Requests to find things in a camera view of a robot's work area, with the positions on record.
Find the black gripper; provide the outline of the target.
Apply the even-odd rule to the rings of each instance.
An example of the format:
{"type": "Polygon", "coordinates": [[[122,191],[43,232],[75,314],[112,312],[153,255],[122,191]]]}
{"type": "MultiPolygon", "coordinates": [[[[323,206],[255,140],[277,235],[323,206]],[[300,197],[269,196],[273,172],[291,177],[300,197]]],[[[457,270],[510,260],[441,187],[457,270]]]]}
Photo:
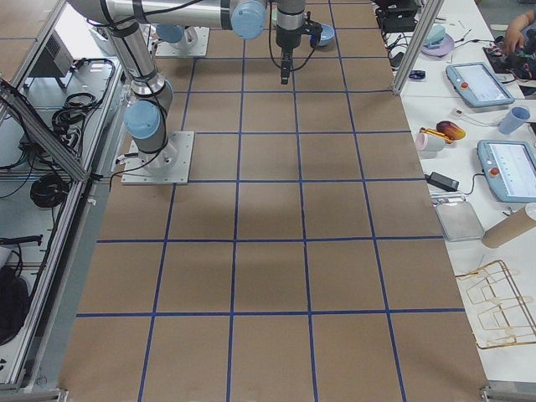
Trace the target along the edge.
{"type": "Polygon", "coordinates": [[[281,48],[281,84],[287,85],[291,74],[291,53],[301,43],[302,28],[293,30],[276,26],[276,44],[281,48]]]}

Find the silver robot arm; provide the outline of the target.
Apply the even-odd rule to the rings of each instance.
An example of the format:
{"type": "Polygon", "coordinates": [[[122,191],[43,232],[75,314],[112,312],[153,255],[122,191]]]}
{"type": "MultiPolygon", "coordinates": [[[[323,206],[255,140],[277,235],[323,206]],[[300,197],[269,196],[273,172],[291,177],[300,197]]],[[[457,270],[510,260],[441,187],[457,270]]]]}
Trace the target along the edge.
{"type": "Polygon", "coordinates": [[[70,6],[106,31],[131,82],[134,103],[124,126],[137,145],[142,167],[166,167],[177,155],[169,142],[170,82],[157,70],[142,34],[143,24],[232,30],[257,38],[265,26],[268,1],[72,1],[70,6]]]}
{"type": "Polygon", "coordinates": [[[158,24],[156,33],[160,40],[170,44],[178,44],[183,40],[186,44],[195,44],[198,41],[195,27],[190,26],[158,24]]]}

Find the person hand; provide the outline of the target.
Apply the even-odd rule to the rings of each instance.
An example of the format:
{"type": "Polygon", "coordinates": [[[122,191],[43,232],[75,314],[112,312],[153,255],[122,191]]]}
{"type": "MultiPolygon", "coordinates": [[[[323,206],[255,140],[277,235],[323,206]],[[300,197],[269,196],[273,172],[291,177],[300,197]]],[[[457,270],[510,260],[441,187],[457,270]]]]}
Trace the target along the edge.
{"type": "Polygon", "coordinates": [[[517,49],[524,47],[524,36],[521,31],[508,30],[505,33],[502,43],[502,50],[505,54],[513,54],[517,49]]]}

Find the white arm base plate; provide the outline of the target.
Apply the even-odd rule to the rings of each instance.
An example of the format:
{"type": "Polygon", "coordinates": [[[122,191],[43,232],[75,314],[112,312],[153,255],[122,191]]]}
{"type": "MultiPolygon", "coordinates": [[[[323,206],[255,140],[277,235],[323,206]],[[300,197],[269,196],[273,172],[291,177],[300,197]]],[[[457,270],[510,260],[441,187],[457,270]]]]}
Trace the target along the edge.
{"type": "Polygon", "coordinates": [[[195,27],[198,41],[195,44],[186,44],[183,40],[178,44],[170,44],[159,39],[156,33],[152,42],[152,52],[157,58],[203,58],[207,54],[209,42],[209,28],[195,27]]]}
{"type": "Polygon", "coordinates": [[[193,131],[171,131],[166,147],[152,160],[152,156],[140,153],[131,140],[129,152],[136,157],[126,160],[126,173],[121,176],[124,185],[163,185],[188,183],[193,154],[193,131]]]}

